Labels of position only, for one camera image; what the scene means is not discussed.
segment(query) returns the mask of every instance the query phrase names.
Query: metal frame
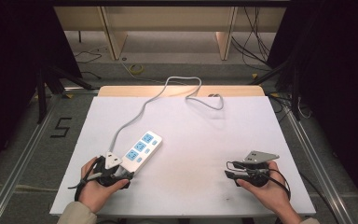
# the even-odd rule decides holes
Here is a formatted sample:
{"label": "metal frame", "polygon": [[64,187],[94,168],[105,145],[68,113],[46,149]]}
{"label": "metal frame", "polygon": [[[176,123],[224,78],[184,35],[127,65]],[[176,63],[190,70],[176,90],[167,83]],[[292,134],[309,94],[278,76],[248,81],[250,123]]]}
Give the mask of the metal frame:
{"label": "metal frame", "polygon": [[3,215],[5,208],[13,194],[17,184],[19,183],[22,174],[24,173],[28,162],[32,158],[37,145],[43,135],[43,132],[46,130],[48,126],[51,115],[54,112],[54,108],[56,104],[61,100],[61,96],[53,95],[50,100],[50,104],[48,106],[48,112],[40,124],[37,124],[30,140],[28,141],[25,149],[21,153],[19,160],[17,161],[16,165],[13,167],[13,171],[11,172],[10,176],[7,179],[7,182],[0,190],[0,218]]}
{"label": "metal frame", "polygon": [[310,139],[308,138],[307,133],[305,132],[301,124],[301,121],[297,121],[296,117],[293,115],[292,112],[289,112],[287,107],[284,110],[286,113],[288,113],[287,116],[293,127],[293,130],[295,131],[298,140],[300,141],[301,146],[303,147],[304,152],[306,153],[307,158],[310,161],[310,166],[312,167],[313,172],[318,178],[322,190],[324,191],[325,197],[332,206],[332,209],[337,216],[339,223],[353,223],[353,220],[348,213],[348,209],[345,203],[342,201],[336,187],[334,186],[328,173],[324,169],[324,165],[322,164],[317,152],[315,151],[315,148],[310,142]]}

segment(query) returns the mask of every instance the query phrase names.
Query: power strip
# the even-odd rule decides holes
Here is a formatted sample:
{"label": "power strip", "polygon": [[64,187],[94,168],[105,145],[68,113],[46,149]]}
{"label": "power strip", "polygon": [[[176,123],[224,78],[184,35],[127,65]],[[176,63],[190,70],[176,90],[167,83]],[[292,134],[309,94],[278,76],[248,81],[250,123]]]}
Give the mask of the power strip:
{"label": "power strip", "polygon": [[156,153],[162,144],[162,138],[150,131],[146,132],[141,139],[121,158],[120,164],[129,173],[138,174],[139,170]]}

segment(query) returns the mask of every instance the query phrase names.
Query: human hand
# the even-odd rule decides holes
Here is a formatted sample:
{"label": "human hand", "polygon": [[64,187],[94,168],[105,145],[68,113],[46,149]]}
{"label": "human hand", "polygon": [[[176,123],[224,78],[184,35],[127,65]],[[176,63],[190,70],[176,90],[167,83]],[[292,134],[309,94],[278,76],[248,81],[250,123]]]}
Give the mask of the human hand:
{"label": "human hand", "polygon": [[[86,172],[95,160],[97,160],[96,157],[91,159],[81,168],[82,178],[86,175]],[[118,191],[119,189],[123,188],[128,182],[128,179],[122,179],[110,187],[104,187],[100,185],[97,181],[89,181],[82,189],[78,200],[81,203],[85,204],[91,210],[92,213],[96,214],[103,208],[103,205],[106,203],[109,196]]]}
{"label": "human hand", "polygon": [[[267,164],[269,169],[279,171],[275,161],[268,161]],[[270,171],[269,176],[285,185],[283,177],[277,172]],[[283,223],[301,222],[301,217],[290,204],[286,191],[276,183],[269,181],[263,187],[253,186],[251,183],[242,179],[237,179],[237,183],[244,189],[253,193],[267,209],[278,215]]]}

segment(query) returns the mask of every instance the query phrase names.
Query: white tabletop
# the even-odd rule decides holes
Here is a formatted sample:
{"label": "white tabletop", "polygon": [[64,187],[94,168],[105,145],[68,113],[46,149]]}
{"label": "white tabletop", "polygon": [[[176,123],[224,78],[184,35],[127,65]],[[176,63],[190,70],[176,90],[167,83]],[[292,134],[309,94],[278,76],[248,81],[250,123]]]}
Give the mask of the white tabletop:
{"label": "white tabletop", "polygon": [[[74,154],[50,210],[60,215],[74,200],[68,189],[80,168],[104,155],[116,130],[131,120],[148,97],[95,97]],[[218,98],[199,98],[218,105]],[[117,138],[119,157],[146,131],[163,138],[161,148],[100,211],[112,217],[261,217],[272,213],[224,171],[226,161],[241,161],[250,151],[280,155],[276,160],[292,190],[291,203],[302,215],[315,210],[298,174],[268,97],[226,97],[221,111],[184,97],[161,97]]]}

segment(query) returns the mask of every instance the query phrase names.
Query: sleeve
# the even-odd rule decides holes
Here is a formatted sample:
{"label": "sleeve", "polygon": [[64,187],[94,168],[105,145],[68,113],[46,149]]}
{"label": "sleeve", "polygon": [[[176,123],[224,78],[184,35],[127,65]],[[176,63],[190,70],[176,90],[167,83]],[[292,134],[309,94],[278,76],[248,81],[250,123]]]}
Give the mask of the sleeve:
{"label": "sleeve", "polygon": [[72,202],[66,205],[58,220],[58,224],[95,224],[96,222],[97,216],[80,202]]}
{"label": "sleeve", "polygon": [[319,221],[316,220],[315,218],[310,217],[310,218],[302,221],[300,224],[319,224]]}

